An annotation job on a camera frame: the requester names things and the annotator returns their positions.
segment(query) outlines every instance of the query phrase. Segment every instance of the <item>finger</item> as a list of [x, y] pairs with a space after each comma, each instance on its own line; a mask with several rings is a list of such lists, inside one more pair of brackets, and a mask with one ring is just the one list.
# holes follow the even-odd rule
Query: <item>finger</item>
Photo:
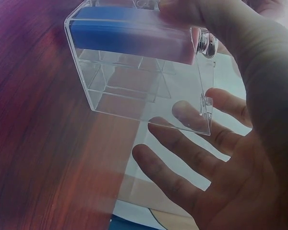
[[137, 145], [132, 150], [135, 161], [148, 176], [175, 204], [192, 213], [198, 195], [203, 192], [185, 178], [174, 173], [146, 145]]
[[[198, 117], [198, 111], [188, 102], [180, 101], [173, 106], [173, 115], [183, 123], [183, 125], [196, 130], [198, 122], [194, 121]], [[238, 141], [243, 137], [234, 133], [230, 129], [212, 121], [211, 135], [200, 135], [220, 152], [231, 156]]]
[[225, 90], [213, 88], [206, 92], [206, 96], [213, 99], [214, 108], [233, 116], [245, 126], [252, 128], [252, 122], [245, 100]]
[[[155, 124], [171, 125], [161, 117], [154, 117], [151, 121]], [[190, 141], [179, 130], [155, 124], [148, 124], [148, 129], [157, 140], [208, 180], [212, 179], [220, 165], [224, 163], [207, 150]]]

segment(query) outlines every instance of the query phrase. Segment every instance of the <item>palm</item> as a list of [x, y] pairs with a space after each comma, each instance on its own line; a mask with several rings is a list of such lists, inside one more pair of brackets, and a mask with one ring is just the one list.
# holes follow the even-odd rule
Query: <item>palm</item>
[[[252, 126], [245, 101], [217, 89], [208, 94], [216, 108]], [[177, 103], [173, 114], [185, 126], [196, 128], [200, 124], [195, 119], [198, 112], [186, 102]], [[154, 119], [158, 124], [167, 123], [160, 117]], [[278, 180], [255, 131], [244, 137], [213, 122], [211, 136], [202, 138], [231, 156], [224, 162], [178, 130], [152, 124], [148, 128], [163, 146], [211, 181], [202, 191], [171, 171], [147, 146], [133, 149], [143, 172], [190, 213], [200, 229], [286, 229]]]
[[253, 131], [237, 143], [231, 159], [216, 168], [211, 182], [192, 214], [200, 228], [280, 228], [278, 182]]

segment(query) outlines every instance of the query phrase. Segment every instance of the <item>clear acrylic box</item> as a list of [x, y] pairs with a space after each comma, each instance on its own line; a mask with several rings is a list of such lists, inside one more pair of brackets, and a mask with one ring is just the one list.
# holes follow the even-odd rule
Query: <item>clear acrylic box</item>
[[[111, 13], [114, 7], [123, 13]], [[146, 13], [153, 16], [141, 17]], [[90, 108], [142, 122], [156, 123], [151, 118], [159, 116], [166, 126], [209, 135], [212, 99], [205, 92], [213, 87], [214, 63], [197, 54], [207, 42], [200, 29], [194, 41], [191, 28], [160, 21], [156, 26], [157, 14], [155, 0], [86, 0], [68, 16], [65, 32]], [[186, 50], [187, 43], [193, 48]], [[172, 108], [184, 101], [198, 111], [201, 125], [195, 130], [173, 115]]]

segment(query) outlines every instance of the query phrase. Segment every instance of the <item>skin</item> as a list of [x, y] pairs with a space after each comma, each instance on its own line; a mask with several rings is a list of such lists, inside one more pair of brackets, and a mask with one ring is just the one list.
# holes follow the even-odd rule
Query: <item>skin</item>
[[[134, 147], [133, 157], [202, 230], [288, 229], [288, 31], [236, 0], [172, 0], [161, 2], [160, 10], [206, 27], [232, 53], [246, 102], [220, 89], [206, 95], [252, 131], [244, 137], [212, 123], [211, 136], [202, 138], [231, 157], [223, 162], [180, 131], [149, 124], [163, 146], [211, 181], [206, 191], [171, 171], [148, 146]], [[196, 129], [201, 122], [187, 102], [177, 102], [172, 112], [185, 126]]]
[[[251, 7], [260, 15], [277, 20], [285, 15], [287, 0], [242, 0], [245, 4]], [[226, 47], [220, 43], [218, 53], [231, 55]], [[233, 62], [233, 67], [236, 69], [236, 63]]]

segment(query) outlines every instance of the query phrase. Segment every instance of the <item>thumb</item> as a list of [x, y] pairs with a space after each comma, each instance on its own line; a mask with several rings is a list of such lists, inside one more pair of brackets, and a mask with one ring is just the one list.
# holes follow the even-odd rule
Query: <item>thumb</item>
[[163, 0], [165, 17], [207, 28], [235, 58], [253, 128], [288, 187], [288, 30], [240, 0]]

